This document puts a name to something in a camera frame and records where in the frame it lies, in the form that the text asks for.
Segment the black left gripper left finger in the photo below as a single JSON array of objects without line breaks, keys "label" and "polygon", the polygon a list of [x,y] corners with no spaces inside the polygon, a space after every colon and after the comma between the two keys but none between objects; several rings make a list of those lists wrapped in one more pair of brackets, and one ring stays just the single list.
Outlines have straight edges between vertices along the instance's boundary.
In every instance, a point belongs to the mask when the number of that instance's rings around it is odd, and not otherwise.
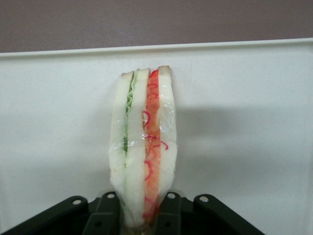
[{"label": "black left gripper left finger", "polygon": [[4,235],[118,235],[120,201],[109,191],[89,202],[72,196],[23,223]]}]

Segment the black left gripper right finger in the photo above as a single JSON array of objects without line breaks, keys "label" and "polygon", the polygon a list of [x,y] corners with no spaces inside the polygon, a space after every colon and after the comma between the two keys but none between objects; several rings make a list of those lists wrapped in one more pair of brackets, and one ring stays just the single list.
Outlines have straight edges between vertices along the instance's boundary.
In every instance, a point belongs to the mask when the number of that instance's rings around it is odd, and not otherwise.
[{"label": "black left gripper right finger", "polygon": [[262,235],[259,229],[210,194],[193,201],[168,192],[154,225],[155,235]]}]

